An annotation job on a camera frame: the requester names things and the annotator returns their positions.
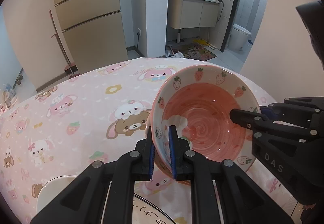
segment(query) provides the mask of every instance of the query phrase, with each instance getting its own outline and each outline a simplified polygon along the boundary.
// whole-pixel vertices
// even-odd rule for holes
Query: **metal screw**
[[[99,167],[102,166],[102,164],[103,164],[103,162],[101,162],[101,161],[94,161],[94,162],[92,163],[92,167],[93,167],[93,168],[99,168]]]
[[[193,150],[187,150],[187,151],[185,152],[185,154],[186,154],[186,156],[193,157],[196,153],[195,153],[195,151],[193,151]]]
[[[311,135],[317,135],[317,130],[310,130]]]
[[[255,138],[259,138],[259,137],[262,136],[262,133],[255,133],[253,136],[254,136]]]
[[[231,159],[225,159],[224,160],[224,165],[231,167],[234,164],[234,162]]]
[[[131,151],[131,152],[129,153],[129,155],[130,155],[131,157],[138,157],[138,156],[140,155],[140,152],[139,152],[139,151]]]

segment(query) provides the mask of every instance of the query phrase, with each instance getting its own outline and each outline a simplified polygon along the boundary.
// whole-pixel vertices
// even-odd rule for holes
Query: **cartoon bunny print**
[[[147,101],[129,100],[126,104],[121,105],[114,112],[114,119],[126,120],[130,115],[140,114],[144,109],[150,108],[152,105]]]
[[[77,99],[75,95],[64,96],[63,94],[57,96],[51,104],[51,107],[47,111],[47,117],[52,115],[57,115],[58,117],[63,117],[65,114],[70,113],[71,106]]]
[[[147,81],[163,81],[166,80],[169,76],[176,73],[175,67],[168,66],[156,66],[153,69],[149,69],[138,77],[138,80],[147,80]]]
[[[24,130],[27,129],[27,125],[29,124],[29,119],[25,118],[20,120],[17,124],[16,124],[16,128],[15,131],[17,134],[21,134]]]
[[[153,178],[149,182],[140,182],[135,184],[134,192],[140,196],[153,195],[161,190],[165,190],[170,184],[172,179],[167,177],[158,168],[154,169]]]
[[[3,161],[3,166],[8,168],[10,165],[14,165],[14,158],[12,157],[12,150],[10,146],[8,146],[6,152],[5,152],[5,158]]]
[[[35,142],[32,139],[28,139],[28,151],[32,157],[32,161],[35,163],[35,167],[40,167],[44,163],[52,161],[53,156],[48,156],[48,150],[54,148],[54,145],[50,139],[37,140]]]
[[[5,184],[6,184],[7,192],[10,195],[11,199],[17,199],[16,188],[12,180],[11,179],[7,180]]]
[[[122,69],[123,67],[126,67],[128,64],[129,64],[129,62],[116,63],[116,64],[110,65],[108,67],[105,67],[104,69],[98,70],[98,73],[100,75],[108,75],[110,73],[117,71],[118,69]]]

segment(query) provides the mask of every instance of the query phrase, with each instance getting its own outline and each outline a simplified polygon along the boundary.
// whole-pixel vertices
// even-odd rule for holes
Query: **bowl rim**
[[[201,67],[201,66],[205,66],[205,67],[212,67],[212,68],[217,68],[217,69],[220,69],[220,70],[224,70],[224,71],[230,73],[231,75],[234,75],[234,76],[235,76],[236,78],[238,78],[239,80],[241,80],[241,82],[245,85],[246,89],[248,89],[248,91],[253,95],[253,97],[254,97],[254,101],[255,101],[255,103],[256,103],[256,105],[257,105],[257,108],[258,108],[258,113],[261,113],[259,103],[258,103],[256,97],[254,96],[253,92],[251,91],[251,89],[248,87],[248,85],[247,85],[247,84],[246,84],[246,83],[245,83],[241,78],[239,78],[239,77],[238,77],[237,75],[235,75],[234,73],[230,72],[229,70],[226,70],[225,68],[222,68],[222,67],[220,67],[220,66],[217,66],[217,65],[197,64],[197,65],[188,66],[188,67],[185,67],[185,68],[183,68],[183,69],[180,69],[179,71],[177,71],[176,73],[174,73],[173,75],[171,75],[169,78],[167,78],[167,80],[166,80],[165,82],[163,82],[163,84],[161,85],[160,89],[158,90],[158,92],[157,92],[157,94],[156,94],[156,96],[155,96],[155,99],[154,99],[153,104],[152,104],[152,110],[151,110],[151,112],[150,112],[150,114],[151,114],[151,117],[150,117],[150,122],[151,122],[151,133],[152,133],[152,141],[153,141],[154,146],[155,146],[157,143],[156,143],[156,140],[155,140],[155,137],[154,137],[154,136],[155,136],[155,131],[154,131],[154,126],[153,126],[153,120],[154,120],[154,110],[155,110],[155,106],[156,106],[156,103],[157,103],[157,101],[158,101],[158,95],[159,95],[160,92],[164,89],[164,87],[166,86],[166,84],[167,84],[167,82],[168,82],[169,80],[172,80],[175,76],[178,76],[181,72],[186,71],[187,69],[192,69],[192,68]],[[164,160],[162,159],[162,157],[161,157],[161,154],[160,154],[160,151],[158,150],[158,148],[155,148],[155,150],[156,150],[156,152],[158,153],[158,155],[160,156],[160,159],[161,159],[162,161],[164,161]],[[253,157],[255,158],[254,161],[253,161],[253,162],[250,164],[250,166],[245,170],[245,172],[247,172],[247,171],[250,169],[250,167],[253,165],[253,163],[255,162],[256,157],[255,157],[255,156],[253,156]]]

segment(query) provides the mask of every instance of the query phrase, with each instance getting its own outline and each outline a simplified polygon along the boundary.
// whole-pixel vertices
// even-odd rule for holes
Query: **floor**
[[[181,42],[180,44],[177,44],[175,41],[167,42],[167,45],[172,45],[172,48],[176,48],[178,45],[186,45],[192,43],[194,38],[186,38],[184,42]],[[237,73],[241,71],[241,68],[243,67],[243,64],[247,58],[247,55],[249,54],[251,50],[252,44],[249,42],[246,43],[246,45],[242,48],[242,51],[235,51],[231,49],[225,50],[223,53],[219,51],[218,49],[211,49],[209,46],[205,46],[206,49],[214,53],[217,57],[212,58],[210,60],[207,60],[207,62],[211,62],[213,64],[216,64],[218,66],[233,70]],[[139,58],[139,54],[135,50],[127,51],[128,59],[135,59]],[[28,76],[25,74],[25,72],[22,73],[24,76],[23,80],[21,81],[21,84],[15,87],[16,95],[17,95],[17,103],[20,103],[30,97],[33,97],[37,94],[37,91],[35,90],[35,87],[28,79]],[[48,88],[53,87],[54,85],[60,84],[63,81],[68,80],[70,75],[58,80],[57,82],[50,85]]]
[[[192,43],[193,39],[195,38],[186,38],[184,39],[184,42],[181,42],[180,44],[177,44],[175,41],[169,41],[166,44],[172,45],[172,48],[176,48],[178,45],[187,45]],[[209,46],[204,47],[217,56],[216,58],[207,60],[207,62],[216,64],[221,67],[225,67],[227,69],[239,73],[244,65],[247,55],[251,50],[252,45],[249,42],[247,42],[242,48],[242,51],[227,49],[224,52],[221,52],[218,49],[212,49]]]
[[[135,58],[139,58],[140,56],[137,54],[137,52],[135,50],[131,50],[127,52],[128,55],[128,59],[135,59]],[[24,76],[24,78],[21,81],[20,85],[16,85],[15,87],[15,91],[16,91],[16,96],[17,96],[17,104],[19,104],[20,102],[23,102],[24,100],[29,99],[30,97],[35,96],[37,93],[35,86],[31,83],[31,81],[28,79],[28,76],[26,75],[25,72],[22,72],[22,75]],[[63,81],[68,80],[70,77],[70,75],[58,80],[57,82],[51,84],[50,86],[48,86],[45,89],[51,88],[57,84],[62,83]]]

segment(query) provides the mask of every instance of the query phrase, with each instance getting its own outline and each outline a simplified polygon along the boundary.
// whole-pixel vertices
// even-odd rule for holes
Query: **bathroom vanity cabinet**
[[[215,0],[168,0],[167,24],[175,29],[213,27],[219,4]]]

